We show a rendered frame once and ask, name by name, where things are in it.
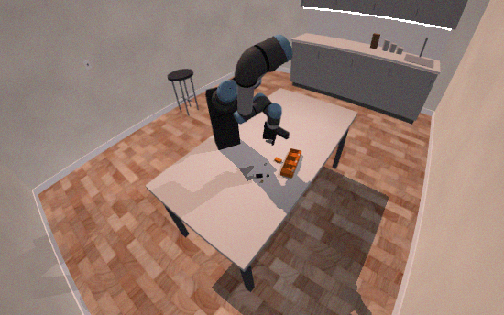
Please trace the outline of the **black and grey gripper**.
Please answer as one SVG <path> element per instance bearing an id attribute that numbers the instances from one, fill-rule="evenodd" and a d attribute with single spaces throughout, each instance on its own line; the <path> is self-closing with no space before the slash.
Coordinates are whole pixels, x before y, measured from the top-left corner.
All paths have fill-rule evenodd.
<path id="1" fill-rule="evenodd" d="M 272 131 L 276 131 L 277 129 L 269 129 L 267 126 L 267 122 L 264 124 L 264 132 L 263 132 L 263 139 L 267 139 L 266 142 L 270 143 L 272 146 L 274 145 L 274 142 L 276 140 L 276 135 Z"/>

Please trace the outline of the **orange rack of bins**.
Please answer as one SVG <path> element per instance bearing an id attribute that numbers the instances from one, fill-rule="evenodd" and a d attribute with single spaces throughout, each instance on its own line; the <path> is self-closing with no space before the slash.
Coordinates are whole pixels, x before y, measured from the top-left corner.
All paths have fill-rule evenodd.
<path id="1" fill-rule="evenodd" d="M 291 148 L 289 154 L 287 155 L 284 161 L 283 167 L 280 171 L 280 175 L 292 178 L 293 172 L 296 168 L 296 165 L 299 162 L 300 156 L 301 156 L 300 150 Z"/>

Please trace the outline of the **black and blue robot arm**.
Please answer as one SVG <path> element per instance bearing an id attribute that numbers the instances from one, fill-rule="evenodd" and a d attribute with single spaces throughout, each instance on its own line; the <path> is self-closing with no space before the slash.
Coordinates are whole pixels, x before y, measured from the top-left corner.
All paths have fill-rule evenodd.
<path id="1" fill-rule="evenodd" d="M 273 36 L 246 49 L 236 64 L 235 77 L 222 81 L 216 90 L 217 93 L 214 91 L 213 106 L 219 111 L 228 111 L 237 99 L 238 111 L 234 112 L 234 118 L 239 124 L 263 112 L 268 118 L 268 128 L 278 128 L 272 132 L 288 139 L 290 132 L 279 127 L 281 106 L 270 101 L 263 93 L 254 96 L 254 89 L 261 84 L 259 79 L 265 74 L 276 70 L 291 59 L 290 42 L 282 35 Z"/>

